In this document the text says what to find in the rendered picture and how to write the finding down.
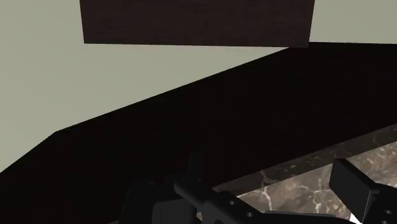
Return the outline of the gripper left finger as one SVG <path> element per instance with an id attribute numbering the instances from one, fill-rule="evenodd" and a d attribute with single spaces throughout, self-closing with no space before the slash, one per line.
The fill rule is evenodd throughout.
<path id="1" fill-rule="evenodd" d="M 189 172 L 165 182 L 133 183 L 121 224 L 265 224 L 264 214 L 228 192 L 215 192 L 198 178 L 200 159 L 193 153 Z"/>

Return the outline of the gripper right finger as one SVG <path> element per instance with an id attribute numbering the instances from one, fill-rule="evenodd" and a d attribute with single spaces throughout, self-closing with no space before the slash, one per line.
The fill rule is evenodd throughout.
<path id="1" fill-rule="evenodd" d="M 397 188 L 374 182 L 348 160 L 333 160 L 329 187 L 361 224 L 397 224 Z"/>

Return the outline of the dark brown cabinet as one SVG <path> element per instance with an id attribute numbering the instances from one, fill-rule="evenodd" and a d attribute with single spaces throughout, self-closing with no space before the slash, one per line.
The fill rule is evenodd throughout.
<path id="1" fill-rule="evenodd" d="M 241 194 L 397 139 L 397 44 L 287 48 L 54 132 L 0 172 L 0 224 L 109 224 L 186 172 Z"/>

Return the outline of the dark brown robot stand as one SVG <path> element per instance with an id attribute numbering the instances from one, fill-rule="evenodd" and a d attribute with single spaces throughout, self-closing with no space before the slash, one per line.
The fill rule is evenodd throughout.
<path id="1" fill-rule="evenodd" d="M 315 0 L 80 0 L 90 44 L 291 47 L 309 43 Z"/>

